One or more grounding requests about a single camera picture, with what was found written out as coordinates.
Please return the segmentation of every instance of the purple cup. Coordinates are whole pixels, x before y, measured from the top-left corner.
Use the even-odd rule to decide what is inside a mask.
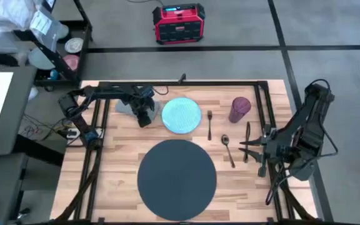
[[[251,103],[245,97],[236,97],[231,104],[229,120],[232,123],[240,121],[251,110]]]

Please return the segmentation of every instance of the blue textured plate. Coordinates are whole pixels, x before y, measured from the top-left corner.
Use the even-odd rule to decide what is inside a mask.
[[[170,100],[163,107],[162,121],[173,133],[187,134],[201,122],[201,109],[193,100],[178,97]]]

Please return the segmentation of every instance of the dark gray circular mat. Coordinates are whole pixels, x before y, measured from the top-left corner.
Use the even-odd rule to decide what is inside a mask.
[[[156,215],[172,220],[191,219],[205,210],[216,190],[214,164],[198,145],[168,140],[155,145],[141,161],[138,190]]]

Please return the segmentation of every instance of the wooden table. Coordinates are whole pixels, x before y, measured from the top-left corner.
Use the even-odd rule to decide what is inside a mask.
[[[292,116],[286,87],[283,80],[269,80],[268,84],[276,124],[281,128]],[[84,81],[82,86],[86,85],[97,86],[98,81]],[[164,87],[156,88],[160,92],[166,90]],[[259,164],[251,157],[248,163],[244,163],[244,153],[238,150],[242,147],[239,142],[245,140],[247,121],[251,123],[251,139],[258,138],[262,132],[254,88],[252,86],[169,86],[169,94],[165,96],[156,94],[154,99],[166,103],[170,99],[182,96],[195,100],[202,110],[200,125],[193,132],[183,135],[168,131],[161,120],[161,113],[152,124],[140,128],[133,117],[115,112],[114,106],[117,101],[111,101],[92,220],[96,221],[98,217],[104,217],[106,222],[165,221],[153,214],[141,200],[137,188],[137,172],[144,155],[154,145],[166,139],[186,139],[200,145],[210,155],[217,171],[217,189],[212,202],[204,212],[191,221],[259,222],[266,221],[268,217],[276,219],[273,203],[269,206],[264,203],[270,187],[269,175],[265,178],[258,177]],[[238,96],[248,98],[252,109],[238,123],[233,124],[229,122],[228,114],[233,99]],[[93,116],[93,106],[90,105],[89,110],[83,113],[89,124]],[[207,139],[208,110],[213,111],[212,141]],[[221,144],[223,134],[227,134],[230,138],[229,148],[236,168],[231,167],[226,148]],[[251,150],[259,151],[261,148],[252,147]],[[84,151],[84,148],[67,148],[51,218],[60,215],[78,191]],[[292,177],[289,179],[289,185],[307,211],[316,216],[309,183]],[[85,195],[82,207],[83,217],[87,196],[88,194]],[[286,217],[286,207],[283,206],[282,209]]]

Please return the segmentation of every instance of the black metal shelf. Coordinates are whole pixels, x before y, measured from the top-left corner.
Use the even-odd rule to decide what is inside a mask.
[[[49,12],[52,12],[56,1],[54,1],[54,5],[52,7],[46,2],[43,1],[42,6],[44,6]],[[85,55],[88,50],[89,41],[92,41],[91,32],[93,27],[89,22],[89,19],[84,12],[83,7],[79,0],[73,0],[77,10],[80,12],[82,16],[82,20],[76,21],[60,21],[61,24],[66,25],[69,28],[69,32],[72,38],[81,38],[83,40],[82,49],[79,53],[75,55],[79,56],[79,62],[77,65],[77,69],[72,71],[70,67],[66,64],[63,57],[68,55],[68,53],[64,49],[65,43],[57,43],[56,52],[50,51],[44,45],[42,45],[34,36],[34,34],[30,31],[14,31],[15,35],[22,41],[32,41],[44,54],[45,56],[55,65],[55,70],[59,73],[59,77],[57,80],[48,79],[51,71],[46,70],[37,70],[36,78],[34,80],[34,84],[36,86],[42,87],[55,87],[55,86],[79,86],[81,72],[84,67]]]

